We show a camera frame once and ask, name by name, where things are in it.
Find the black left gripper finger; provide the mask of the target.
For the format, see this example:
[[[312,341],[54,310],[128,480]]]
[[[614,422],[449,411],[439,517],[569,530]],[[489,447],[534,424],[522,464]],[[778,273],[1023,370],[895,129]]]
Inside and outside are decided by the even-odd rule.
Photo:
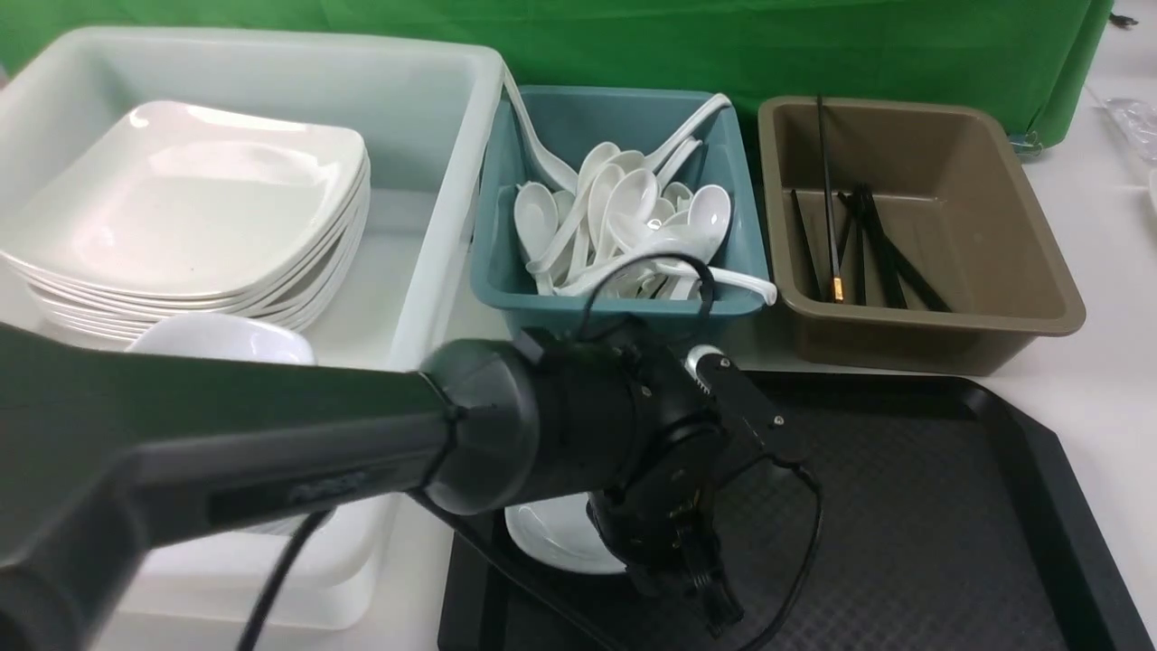
[[[745,611],[725,574],[718,535],[678,534],[677,541],[691,598],[699,602],[710,637],[720,638],[740,622]]]

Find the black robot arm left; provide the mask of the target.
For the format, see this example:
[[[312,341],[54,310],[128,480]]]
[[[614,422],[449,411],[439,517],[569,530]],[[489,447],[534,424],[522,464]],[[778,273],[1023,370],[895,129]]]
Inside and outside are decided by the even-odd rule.
[[[584,494],[640,589],[690,598],[718,635],[740,620],[712,528],[728,450],[806,478],[739,367],[709,346],[678,357],[640,321],[585,342],[457,339],[410,372],[96,352],[3,325],[3,649],[90,648],[154,549],[302,515],[251,650],[324,516],[384,494],[613,650],[466,523]]]

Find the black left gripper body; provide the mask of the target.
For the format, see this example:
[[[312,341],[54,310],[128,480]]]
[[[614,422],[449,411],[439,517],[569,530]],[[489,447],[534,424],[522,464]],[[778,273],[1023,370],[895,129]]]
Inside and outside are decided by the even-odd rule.
[[[804,438],[786,429],[776,405],[714,346],[680,355],[641,321],[592,339],[624,364],[642,404],[633,460],[624,478],[585,491],[587,515],[641,592],[690,594],[678,534],[718,535],[712,523],[718,491],[756,463],[801,468]]]

